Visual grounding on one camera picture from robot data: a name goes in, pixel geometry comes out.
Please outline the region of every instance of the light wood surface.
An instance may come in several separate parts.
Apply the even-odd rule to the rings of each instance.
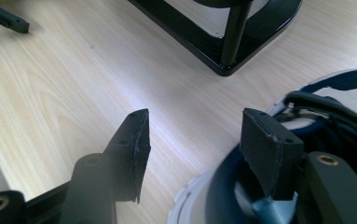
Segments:
[[[31,23],[0,26],[0,167],[27,200],[102,152],[123,119],[149,108],[152,151],[141,203],[118,223],[166,223],[173,197],[240,139],[244,107],[357,68],[357,1],[304,0],[293,23],[231,77],[219,77],[126,0],[15,0]]]

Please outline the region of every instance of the black bracket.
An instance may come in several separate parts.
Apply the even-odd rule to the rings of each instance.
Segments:
[[[164,0],[129,0],[216,74],[228,77],[278,36],[301,0],[270,0],[247,19],[252,1],[198,0],[207,7],[230,7],[224,37],[209,35]]]
[[[115,202],[140,200],[149,144],[147,109],[129,114],[103,153],[76,162],[71,181],[29,202],[0,192],[1,224],[116,224]]]
[[[0,7],[0,25],[5,26],[15,32],[26,34],[29,31],[30,23],[24,19],[13,15],[12,13]]]

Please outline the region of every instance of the black metal stand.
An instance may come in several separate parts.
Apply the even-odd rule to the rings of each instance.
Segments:
[[[230,7],[225,36],[215,37],[164,0],[129,1],[222,77],[232,75],[279,35],[301,5],[301,0],[270,0],[247,20],[252,1],[239,5],[234,0],[224,5],[218,0],[198,1],[209,7]]]

